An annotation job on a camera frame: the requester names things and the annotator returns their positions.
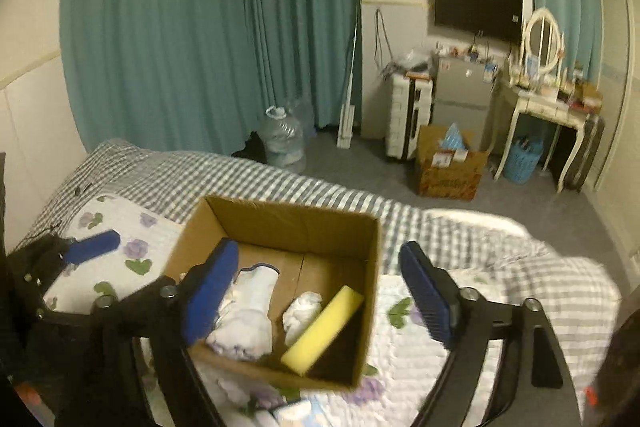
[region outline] television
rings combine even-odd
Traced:
[[[522,0],[435,0],[435,25],[519,43]]]

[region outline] laundry basket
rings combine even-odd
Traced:
[[[542,151],[542,142],[530,142],[526,147],[522,146],[521,140],[515,142],[509,149],[504,177],[517,184],[526,183],[538,165]]]

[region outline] gray floor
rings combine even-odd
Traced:
[[[495,182],[486,170],[473,201],[423,198],[415,193],[413,164],[386,159],[382,140],[355,137],[351,148],[335,146],[335,134],[320,132],[306,151],[304,174],[380,194],[421,208],[466,208],[511,217],[560,254],[590,257],[604,264],[620,291],[630,288],[622,261],[584,194],[556,193],[551,176],[538,170],[525,185],[505,178]]]

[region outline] refrigerator door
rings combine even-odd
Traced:
[[[494,83],[485,81],[484,64],[443,57],[438,65],[435,100],[489,107]]]
[[[474,151],[484,150],[484,125],[489,113],[487,107],[459,103],[440,102],[433,104],[432,125],[449,127],[455,122],[460,130],[473,131],[474,139],[469,144]]]

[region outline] yellow sponge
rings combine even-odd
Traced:
[[[280,361],[294,373],[304,377],[363,301],[362,295],[343,286],[293,346],[287,349]]]

